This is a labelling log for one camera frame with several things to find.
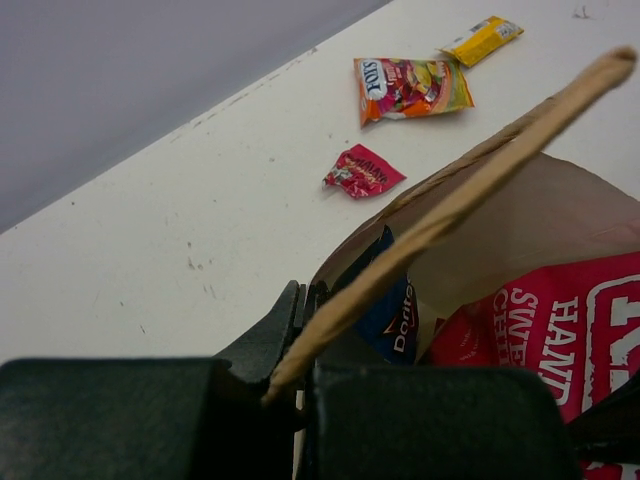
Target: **snack wrapper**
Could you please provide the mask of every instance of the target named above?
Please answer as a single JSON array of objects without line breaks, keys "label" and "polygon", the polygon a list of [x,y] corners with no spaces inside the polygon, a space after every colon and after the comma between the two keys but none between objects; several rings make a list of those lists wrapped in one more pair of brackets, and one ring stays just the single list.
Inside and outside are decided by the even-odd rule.
[{"label": "snack wrapper", "polygon": [[473,107],[467,81],[454,60],[356,58],[360,125]]},{"label": "snack wrapper", "polygon": [[472,67],[484,57],[520,35],[524,30],[500,17],[489,17],[442,47],[444,52]]},{"label": "snack wrapper", "polygon": [[[332,295],[353,282],[393,242],[393,233],[385,225],[380,238],[338,277]],[[388,362],[413,365],[419,323],[416,292],[405,274],[358,320],[354,328]]]},{"label": "snack wrapper", "polygon": [[[545,267],[509,282],[456,311],[423,360],[532,369],[568,423],[640,368],[640,252]],[[640,465],[584,467],[587,480],[640,478]]]},{"label": "snack wrapper", "polygon": [[324,185],[339,185],[353,198],[386,192],[405,177],[368,148],[358,144],[342,152]]}]

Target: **yellow wrapper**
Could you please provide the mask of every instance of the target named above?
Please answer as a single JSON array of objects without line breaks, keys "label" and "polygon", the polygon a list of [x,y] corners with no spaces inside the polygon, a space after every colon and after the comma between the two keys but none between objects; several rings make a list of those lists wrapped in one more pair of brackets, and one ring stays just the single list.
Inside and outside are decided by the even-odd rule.
[{"label": "yellow wrapper", "polygon": [[499,17],[489,17],[440,51],[457,58],[466,67],[472,67],[522,32],[524,30],[515,23]]}]

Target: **table surface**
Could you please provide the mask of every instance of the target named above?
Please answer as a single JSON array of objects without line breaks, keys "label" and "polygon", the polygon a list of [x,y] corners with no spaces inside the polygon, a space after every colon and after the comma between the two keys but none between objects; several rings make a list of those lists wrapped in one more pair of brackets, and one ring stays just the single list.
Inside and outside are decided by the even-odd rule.
[{"label": "table surface", "polygon": [[[475,109],[360,129],[354,57],[430,58],[490,15],[525,33],[467,72]],[[638,18],[636,0],[390,3],[1,235],[0,361],[216,353],[402,189],[640,46]],[[639,79],[547,149],[636,198]],[[356,143],[407,180],[357,202],[322,190]]]}]

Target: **crumpled red wrapper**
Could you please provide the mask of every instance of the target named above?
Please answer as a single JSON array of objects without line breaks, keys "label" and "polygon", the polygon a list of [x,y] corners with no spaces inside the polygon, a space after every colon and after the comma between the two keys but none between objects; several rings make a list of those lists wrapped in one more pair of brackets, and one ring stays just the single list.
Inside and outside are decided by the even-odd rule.
[{"label": "crumpled red wrapper", "polygon": [[382,157],[358,144],[342,152],[324,185],[338,185],[353,198],[380,195],[405,177]]},{"label": "crumpled red wrapper", "polygon": [[[640,252],[509,282],[456,311],[423,360],[534,370],[568,423],[640,368]],[[588,480],[640,479],[640,465],[583,466]]]}]

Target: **brown paper bag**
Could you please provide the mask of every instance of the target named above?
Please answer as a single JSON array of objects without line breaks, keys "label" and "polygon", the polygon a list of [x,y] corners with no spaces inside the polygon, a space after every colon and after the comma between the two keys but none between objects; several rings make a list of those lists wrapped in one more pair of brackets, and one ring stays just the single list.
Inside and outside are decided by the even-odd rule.
[{"label": "brown paper bag", "polygon": [[327,302],[271,377],[265,402],[303,375],[405,272],[423,304],[419,352],[436,316],[554,263],[613,255],[640,246],[640,204],[597,176],[541,150],[636,62],[629,47],[600,57],[557,95],[441,171],[403,192],[340,245],[314,282],[331,285],[378,237],[398,235],[356,280]]}]

